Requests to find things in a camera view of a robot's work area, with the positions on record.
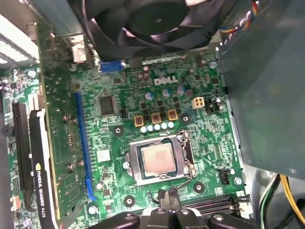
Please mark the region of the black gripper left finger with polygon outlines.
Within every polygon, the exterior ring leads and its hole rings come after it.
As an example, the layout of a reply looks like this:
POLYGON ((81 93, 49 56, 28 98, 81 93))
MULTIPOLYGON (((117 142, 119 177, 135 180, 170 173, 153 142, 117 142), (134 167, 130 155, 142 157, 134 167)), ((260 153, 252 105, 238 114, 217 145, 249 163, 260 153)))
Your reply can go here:
POLYGON ((122 212, 90 226, 91 229, 168 229, 171 221, 170 191, 160 189, 159 206, 146 208, 139 216, 132 212, 122 212))

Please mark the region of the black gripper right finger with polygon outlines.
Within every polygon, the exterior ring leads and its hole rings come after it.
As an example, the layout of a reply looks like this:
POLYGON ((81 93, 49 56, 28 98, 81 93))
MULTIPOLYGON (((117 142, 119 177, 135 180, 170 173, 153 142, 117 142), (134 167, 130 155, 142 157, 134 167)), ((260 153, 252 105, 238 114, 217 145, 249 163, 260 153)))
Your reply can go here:
POLYGON ((240 216, 240 204, 231 196, 181 205, 178 189, 170 188, 172 229, 256 229, 240 216))

